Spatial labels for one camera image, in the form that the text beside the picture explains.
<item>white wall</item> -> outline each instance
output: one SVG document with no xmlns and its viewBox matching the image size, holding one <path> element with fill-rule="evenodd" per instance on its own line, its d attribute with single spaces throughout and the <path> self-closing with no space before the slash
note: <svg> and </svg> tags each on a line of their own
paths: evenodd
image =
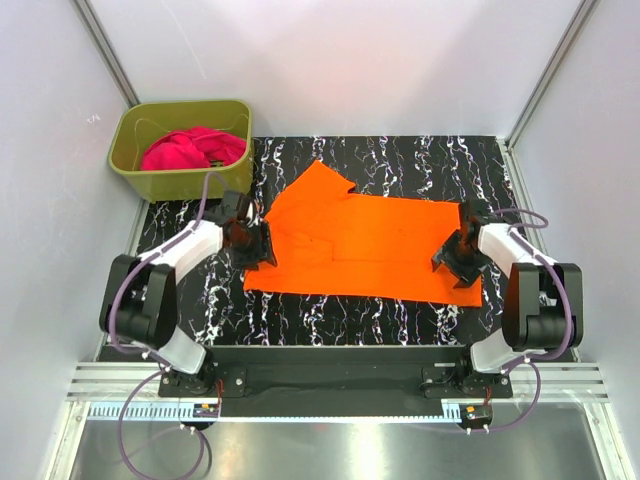
<svg viewBox="0 0 640 480">
<path fill-rule="evenodd" d="M 143 102 L 257 135 L 506 135 L 579 0 L 92 0 Z"/>
<path fill-rule="evenodd" d="M 138 199 L 106 154 L 125 104 L 68 0 L 0 14 L 0 478 L 42 478 Z"/>
<path fill-rule="evenodd" d="M 516 145 L 549 252 L 583 269 L 585 338 L 640 472 L 640 3 L 600 2 Z"/>
</svg>

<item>robotic arm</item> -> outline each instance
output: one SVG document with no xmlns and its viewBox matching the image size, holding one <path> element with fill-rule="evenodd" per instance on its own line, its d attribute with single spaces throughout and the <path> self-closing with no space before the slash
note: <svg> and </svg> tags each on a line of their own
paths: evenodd
<svg viewBox="0 0 640 480">
<path fill-rule="evenodd" d="M 109 315 L 116 292 L 139 263 L 158 255 L 128 285 L 120 305 L 115 306 L 118 338 L 158 353 L 173 368 L 174 376 L 197 387 L 215 381 L 211 354 L 180 328 L 176 285 L 202 260 L 228 248 L 234 268 L 257 268 L 261 261 L 276 264 L 269 227 L 250 197 L 225 192 L 220 205 L 205 212 L 201 221 L 187 227 L 163 245 L 139 257 L 118 256 L 100 313 L 100 328 L 109 332 Z"/>
<path fill-rule="evenodd" d="M 483 202 L 459 206 L 460 229 L 432 259 L 457 278 L 456 287 L 471 286 L 490 261 L 509 278 L 502 327 L 465 350 L 452 381 L 458 391 L 487 387 L 501 379 L 503 366 L 519 357 L 543 354 L 561 346 L 566 318 L 557 286 L 538 258 L 551 265 L 562 282 L 572 312 L 568 347 L 582 340 L 582 273 L 574 264 L 558 263 L 542 254 L 512 226 L 491 214 Z"/>
</svg>

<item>orange cloth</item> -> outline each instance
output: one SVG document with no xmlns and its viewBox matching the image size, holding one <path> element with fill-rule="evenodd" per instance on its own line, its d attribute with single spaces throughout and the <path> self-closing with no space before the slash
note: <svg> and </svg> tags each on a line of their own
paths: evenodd
<svg viewBox="0 0 640 480">
<path fill-rule="evenodd" d="M 316 161 L 266 220 L 278 266 L 248 271 L 245 290 L 364 295 L 479 307 L 481 282 L 454 289 L 431 257 L 460 228 L 458 204 L 349 193 L 355 184 Z"/>
</svg>

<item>pink cloth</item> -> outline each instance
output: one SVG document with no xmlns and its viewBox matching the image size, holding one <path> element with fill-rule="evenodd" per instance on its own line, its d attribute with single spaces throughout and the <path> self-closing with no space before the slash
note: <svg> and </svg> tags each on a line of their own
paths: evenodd
<svg viewBox="0 0 640 480">
<path fill-rule="evenodd" d="M 212 161 L 226 167 L 238 161 L 247 142 L 207 127 L 176 130 L 151 145 L 142 156 L 140 170 L 210 168 Z"/>
</svg>

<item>olive green basket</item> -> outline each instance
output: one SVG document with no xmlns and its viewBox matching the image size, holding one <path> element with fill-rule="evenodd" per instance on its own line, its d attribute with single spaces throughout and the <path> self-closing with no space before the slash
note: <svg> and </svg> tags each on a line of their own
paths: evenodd
<svg viewBox="0 0 640 480">
<path fill-rule="evenodd" d="M 244 155 L 227 167 L 191 170 L 140 170 L 142 155 L 156 140 L 174 130 L 209 127 L 247 141 Z M 111 168 L 149 202 L 202 197 L 207 172 L 220 174 L 233 190 L 248 193 L 253 179 L 251 110 L 238 100 L 143 103 L 127 111 L 118 125 L 111 150 Z M 220 182 L 209 181 L 208 198 L 221 198 Z"/>
</svg>

